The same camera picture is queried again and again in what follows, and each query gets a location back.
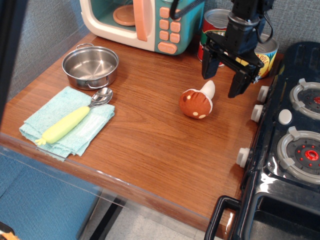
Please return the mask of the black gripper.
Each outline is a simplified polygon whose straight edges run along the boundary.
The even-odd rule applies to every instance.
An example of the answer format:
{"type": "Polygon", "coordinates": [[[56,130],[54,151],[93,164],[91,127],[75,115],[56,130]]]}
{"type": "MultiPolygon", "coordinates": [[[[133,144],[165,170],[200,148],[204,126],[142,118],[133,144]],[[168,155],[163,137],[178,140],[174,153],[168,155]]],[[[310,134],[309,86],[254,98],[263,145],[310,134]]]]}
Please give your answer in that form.
{"type": "Polygon", "coordinates": [[[216,75],[220,62],[231,68],[235,75],[228,92],[229,98],[243,94],[256,82],[264,66],[255,54],[265,21],[260,13],[240,14],[230,12],[224,36],[207,32],[203,47],[202,77],[206,80],[216,75]]]}

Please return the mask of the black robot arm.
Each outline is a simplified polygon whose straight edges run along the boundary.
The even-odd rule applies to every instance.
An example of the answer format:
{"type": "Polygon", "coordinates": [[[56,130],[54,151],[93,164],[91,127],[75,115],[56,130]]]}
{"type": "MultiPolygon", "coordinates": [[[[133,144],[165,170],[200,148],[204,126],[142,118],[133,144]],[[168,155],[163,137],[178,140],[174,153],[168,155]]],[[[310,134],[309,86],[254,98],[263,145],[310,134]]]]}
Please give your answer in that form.
{"type": "Polygon", "coordinates": [[[228,97],[243,94],[251,83],[258,79],[264,63],[255,54],[266,23],[270,24],[267,11],[272,9],[272,0],[233,0],[228,15],[224,36],[208,32],[203,46],[202,77],[216,75],[219,63],[235,72],[228,97]]]}

